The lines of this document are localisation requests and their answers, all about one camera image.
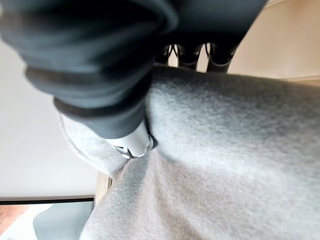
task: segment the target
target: gray sweatshirt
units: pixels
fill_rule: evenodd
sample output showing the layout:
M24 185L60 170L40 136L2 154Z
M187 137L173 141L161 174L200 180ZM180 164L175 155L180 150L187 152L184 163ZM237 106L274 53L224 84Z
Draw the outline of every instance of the gray sweatshirt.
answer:
M126 160L60 115L69 145L114 179L82 240L320 239L320 88L157 68L158 146Z

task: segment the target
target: black sleeve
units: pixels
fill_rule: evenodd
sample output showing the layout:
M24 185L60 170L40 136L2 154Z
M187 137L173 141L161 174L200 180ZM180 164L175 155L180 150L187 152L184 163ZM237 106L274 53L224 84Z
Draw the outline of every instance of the black sleeve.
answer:
M1 37L58 110L103 138L144 117L155 39L178 24L166 0L0 0Z

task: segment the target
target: beige wall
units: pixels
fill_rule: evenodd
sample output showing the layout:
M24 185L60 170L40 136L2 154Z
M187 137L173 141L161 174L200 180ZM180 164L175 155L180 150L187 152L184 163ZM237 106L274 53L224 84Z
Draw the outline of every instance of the beige wall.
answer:
M52 98L30 86L0 41L0 201L93 195L97 172L67 147Z
M273 1L238 47L230 74L320 79L320 0Z

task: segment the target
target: gray fleece fabric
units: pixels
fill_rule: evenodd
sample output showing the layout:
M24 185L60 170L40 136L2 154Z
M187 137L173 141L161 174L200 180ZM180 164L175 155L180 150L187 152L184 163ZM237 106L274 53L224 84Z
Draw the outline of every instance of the gray fleece fabric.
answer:
M125 160L60 116L70 146L115 179L82 240L319 240L320 87L158 67L158 146Z

